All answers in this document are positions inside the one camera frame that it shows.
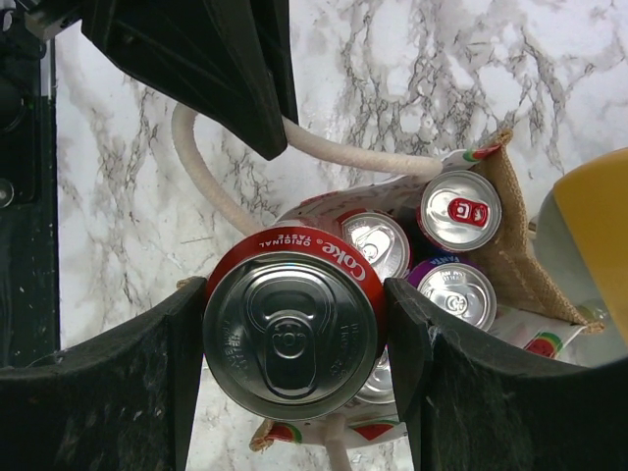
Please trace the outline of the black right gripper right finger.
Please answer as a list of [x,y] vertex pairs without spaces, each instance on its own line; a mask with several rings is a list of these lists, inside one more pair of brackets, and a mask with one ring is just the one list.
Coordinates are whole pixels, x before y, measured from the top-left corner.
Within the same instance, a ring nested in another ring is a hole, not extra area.
[[417,470],[623,470],[627,363],[547,359],[384,285],[396,409]]

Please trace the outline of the purple fanta can front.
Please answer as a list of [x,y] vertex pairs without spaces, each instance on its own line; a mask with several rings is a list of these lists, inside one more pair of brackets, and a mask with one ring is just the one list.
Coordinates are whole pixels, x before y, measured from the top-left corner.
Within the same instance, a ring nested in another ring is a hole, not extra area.
[[497,315],[497,295],[487,276],[463,257],[444,253],[414,267],[407,281],[443,311],[483,331]]

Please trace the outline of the red cola can front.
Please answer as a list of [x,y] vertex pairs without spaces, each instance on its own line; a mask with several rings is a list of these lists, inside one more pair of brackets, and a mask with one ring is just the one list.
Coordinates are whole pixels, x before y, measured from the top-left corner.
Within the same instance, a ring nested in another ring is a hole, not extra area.
[[411,265],[411,248],[403,228],[389,215],[363,211],[341,222],[344,238],[371,265],[378,277],[403,278]]

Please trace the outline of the red cola can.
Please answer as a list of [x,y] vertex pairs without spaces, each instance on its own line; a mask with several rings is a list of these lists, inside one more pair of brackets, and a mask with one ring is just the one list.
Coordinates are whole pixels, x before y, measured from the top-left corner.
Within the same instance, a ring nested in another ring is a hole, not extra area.
[[203,340],[222,390],[257,415],[305,421],[349,402],[386,342],[386,297],[342,238],[288,224],[234,246],[207,281]]
[[389,215],[363,211],[341,222],[344,238],[371,265],[378,277],[403,278],[411,265],[411,248],[403,228]]

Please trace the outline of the cream round drawer cabinet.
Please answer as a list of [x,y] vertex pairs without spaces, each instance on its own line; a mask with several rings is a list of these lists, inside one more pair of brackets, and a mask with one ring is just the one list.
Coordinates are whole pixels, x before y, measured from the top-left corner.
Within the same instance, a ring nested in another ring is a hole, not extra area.
[[536,257],[573,304],[601,300],[627,337],[627,150],[558,180],[537,217]]

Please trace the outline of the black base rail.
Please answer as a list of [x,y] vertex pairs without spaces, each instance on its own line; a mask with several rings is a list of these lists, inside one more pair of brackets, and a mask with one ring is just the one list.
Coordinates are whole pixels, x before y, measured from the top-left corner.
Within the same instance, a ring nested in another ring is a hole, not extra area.
[[60,348],[55,99],[27,98],[1,134],[1,366]]

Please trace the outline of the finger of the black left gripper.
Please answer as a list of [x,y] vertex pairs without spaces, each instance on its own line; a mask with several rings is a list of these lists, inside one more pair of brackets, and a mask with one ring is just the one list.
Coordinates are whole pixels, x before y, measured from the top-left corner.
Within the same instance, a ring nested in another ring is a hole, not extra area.
[[118,69],[267,160],[298,119],[287,0],[86,1],[82,33]]

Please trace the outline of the brown canvas bag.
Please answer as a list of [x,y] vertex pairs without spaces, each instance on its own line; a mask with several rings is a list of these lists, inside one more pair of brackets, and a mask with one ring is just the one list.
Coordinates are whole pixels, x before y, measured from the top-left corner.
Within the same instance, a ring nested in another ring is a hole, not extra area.
[[385,351],[425,417],[407,419],[424,463],[437,470],[619,470],[618,452],[586,435],[600,407],[583,404],[594,370],[507,346],[461,309],[404,276],[381,277],[348,232],[358,216],[414,211],[419,235],[404,268],[434,250],[462,253],[487,275],[497,298],[554,319],[576,314],[528,253],[517,188],[500,136],[487,157],[444,160],[342,146],[286,122],[289,142],[319,159],[392,171],[389,183],[328,193],[269,228],[223,190],[194,139],[196,114],[172,117],[173,143],[196,185],[242,232],[207,282],[205,357],[223,391],[263,417],[254,450],[285,428],[291,438],[341,414]]

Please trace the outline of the silver blue energy drink can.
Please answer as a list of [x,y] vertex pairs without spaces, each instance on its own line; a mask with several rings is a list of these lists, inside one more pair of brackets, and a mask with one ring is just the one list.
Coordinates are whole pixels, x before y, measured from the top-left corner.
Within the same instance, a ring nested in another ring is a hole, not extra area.
[[502,208],[494,186],[471,171],[437,176],[421,192],[416,219],[423,235],[450,252],[486,245],[501,223]]

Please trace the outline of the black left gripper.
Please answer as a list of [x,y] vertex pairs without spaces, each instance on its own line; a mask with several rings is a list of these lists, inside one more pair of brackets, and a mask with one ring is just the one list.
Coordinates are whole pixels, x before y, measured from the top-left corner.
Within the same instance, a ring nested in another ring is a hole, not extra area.
[[80,1],[1,3],[1,204],[39,193],[39,107],[54,97],[54,37],[80,19]]

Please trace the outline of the black yellow can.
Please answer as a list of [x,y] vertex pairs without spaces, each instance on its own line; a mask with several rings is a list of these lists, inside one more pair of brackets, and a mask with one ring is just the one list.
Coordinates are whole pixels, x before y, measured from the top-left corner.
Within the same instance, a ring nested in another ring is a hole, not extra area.
[[387,347],[355,398],[376,405],[394,403],[393,376]]

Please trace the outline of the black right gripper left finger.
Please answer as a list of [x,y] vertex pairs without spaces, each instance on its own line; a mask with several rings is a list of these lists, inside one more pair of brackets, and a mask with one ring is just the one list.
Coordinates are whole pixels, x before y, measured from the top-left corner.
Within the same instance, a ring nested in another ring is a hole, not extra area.
[[4,470],[183,470],[206,281],[24,368],[1,371]]

